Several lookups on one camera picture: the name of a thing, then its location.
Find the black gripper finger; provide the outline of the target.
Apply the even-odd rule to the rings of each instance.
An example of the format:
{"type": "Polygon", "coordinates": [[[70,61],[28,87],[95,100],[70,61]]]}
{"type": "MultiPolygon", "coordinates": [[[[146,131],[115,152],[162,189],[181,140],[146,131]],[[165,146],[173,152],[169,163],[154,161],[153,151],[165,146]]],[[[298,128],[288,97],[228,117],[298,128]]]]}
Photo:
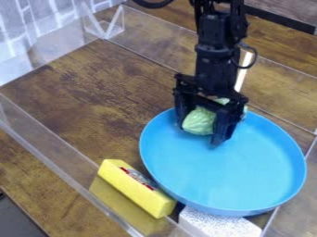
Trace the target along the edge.
{"type": "Polygon", "coordinates": [[[197,107],[195,96],[193,94],[185,94],[178,89],[174,90],[175,98],[175,121],[178,127],[182,127],[185,118],[197,107]]]}
{"type": "Polygon", "coordinates": [[[245,113],[242,107],[234,107],[233,109],[224,107],[217,110],[210,139],[213,146],[221,145],[232,138],[237,125],[242,121],[244,115],[245,113]]]}

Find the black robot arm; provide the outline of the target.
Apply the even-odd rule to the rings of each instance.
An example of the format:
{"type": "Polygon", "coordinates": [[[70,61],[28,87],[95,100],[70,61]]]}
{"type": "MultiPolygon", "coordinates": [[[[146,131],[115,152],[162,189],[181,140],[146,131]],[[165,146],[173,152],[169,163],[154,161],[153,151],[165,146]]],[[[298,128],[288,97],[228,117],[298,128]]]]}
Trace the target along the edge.
{"type": "Polygon", "coordinates": [[[178,123],[195,108],[216,114],[210,143],[221,145],[232,138],[242,120],[248,97],[236,90],[241,48],[248,21],[244,0],[191,0],[198,34],[195,71],[175,74],[175,119],[178,123]]]}

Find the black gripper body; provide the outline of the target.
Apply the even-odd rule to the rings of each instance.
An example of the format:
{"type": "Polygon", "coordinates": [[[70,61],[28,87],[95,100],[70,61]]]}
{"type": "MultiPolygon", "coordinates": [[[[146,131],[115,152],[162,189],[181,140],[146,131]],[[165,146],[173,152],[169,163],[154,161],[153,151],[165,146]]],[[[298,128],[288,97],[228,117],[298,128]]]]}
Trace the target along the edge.
{"type": "Polygon", "coordinates": [[[216,49],[198,44],[195,46],[195,71],[193,75],[175,74],[175,89],[195,96],[198,106],[217,112],[221,108],[242,107],[248,98],[234,89],[240,65],[241,48],[216,49]],[[213,99],[229,98],[226,106],[214,103],[213,99]]]}

